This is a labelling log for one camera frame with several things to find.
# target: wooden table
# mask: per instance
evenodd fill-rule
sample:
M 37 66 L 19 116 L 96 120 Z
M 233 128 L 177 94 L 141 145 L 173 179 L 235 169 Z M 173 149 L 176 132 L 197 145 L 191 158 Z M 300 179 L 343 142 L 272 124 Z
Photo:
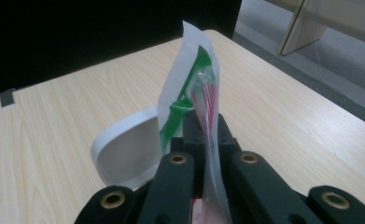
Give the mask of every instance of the wooden table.
M 214 31 L 220 113 L 290 186 L 332 185 L 365 203 L 365 122 Z M 181 39 L 14 92 L 0 106 L 0 223 L 73 223 L 105 185 L 91 143 L 155 105 Z

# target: gray floor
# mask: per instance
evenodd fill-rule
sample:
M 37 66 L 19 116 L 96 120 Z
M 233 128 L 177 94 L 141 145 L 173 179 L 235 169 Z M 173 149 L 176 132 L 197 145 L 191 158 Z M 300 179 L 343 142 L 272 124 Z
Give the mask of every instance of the gray floor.
M 365 120 L 365 42 L 330 28 L 320 40 L 277 54 L 292 13 L 243 0 L 233 40 Z

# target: clear plastic bag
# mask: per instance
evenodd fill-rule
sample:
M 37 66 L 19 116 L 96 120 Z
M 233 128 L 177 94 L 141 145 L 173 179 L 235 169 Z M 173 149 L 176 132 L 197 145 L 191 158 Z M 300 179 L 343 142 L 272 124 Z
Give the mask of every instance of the clear plastic bag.
M 184 115 L 195 109 L 205 136 L 203 224 L 232 223 L 218 154 L 218 58 L 200 30 L 184 22 L 184 40 L 158 103 L 161 147 L 180 135 Z

